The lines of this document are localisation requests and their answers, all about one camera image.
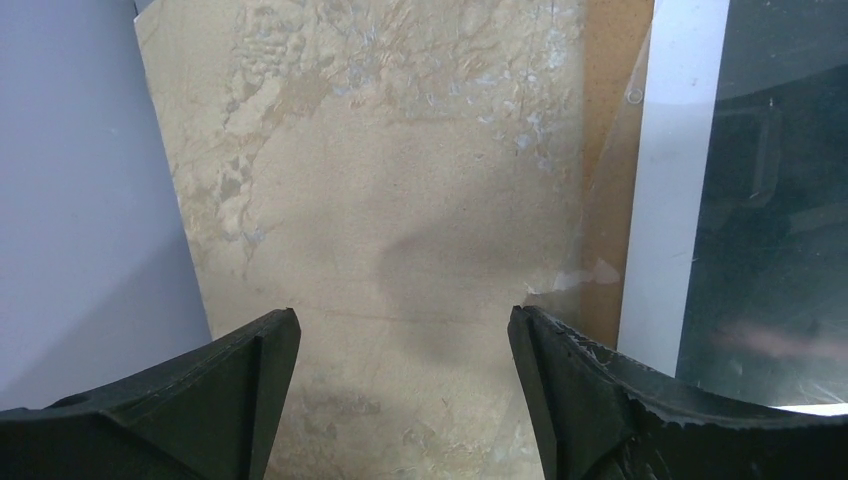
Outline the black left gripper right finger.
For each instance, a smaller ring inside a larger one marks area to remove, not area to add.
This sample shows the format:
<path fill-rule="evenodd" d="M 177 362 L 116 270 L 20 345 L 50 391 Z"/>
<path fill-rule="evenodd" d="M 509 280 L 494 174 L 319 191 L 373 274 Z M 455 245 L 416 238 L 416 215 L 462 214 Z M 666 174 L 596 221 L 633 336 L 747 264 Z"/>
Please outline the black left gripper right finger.
<path fill-rule="evenodd" d="M 507 327 L 548 479 L 843 479 L 847 419 L 700 390 L 534 307 Z"/>

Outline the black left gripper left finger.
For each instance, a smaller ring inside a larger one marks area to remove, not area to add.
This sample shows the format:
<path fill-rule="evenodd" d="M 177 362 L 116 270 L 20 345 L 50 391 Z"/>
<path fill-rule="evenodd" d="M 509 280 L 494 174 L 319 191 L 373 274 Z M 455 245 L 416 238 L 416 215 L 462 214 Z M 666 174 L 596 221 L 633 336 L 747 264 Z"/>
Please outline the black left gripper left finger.
<path fill-rule="evenodd" d="M 1 414 L 5 479 L 261 479 L 298 354 L 291 309 L 42 409 Z"/>

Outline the printed photo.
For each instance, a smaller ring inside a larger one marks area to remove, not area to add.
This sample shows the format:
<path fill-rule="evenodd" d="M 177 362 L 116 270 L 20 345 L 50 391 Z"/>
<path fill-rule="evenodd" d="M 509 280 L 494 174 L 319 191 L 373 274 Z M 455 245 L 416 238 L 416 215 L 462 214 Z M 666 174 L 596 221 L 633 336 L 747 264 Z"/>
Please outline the printed photo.
<path fill-rule="evenodd" d="M 584 219 L 595 338 L 725 397 L 847 411 L 847 5 L 657 1 Z"/>

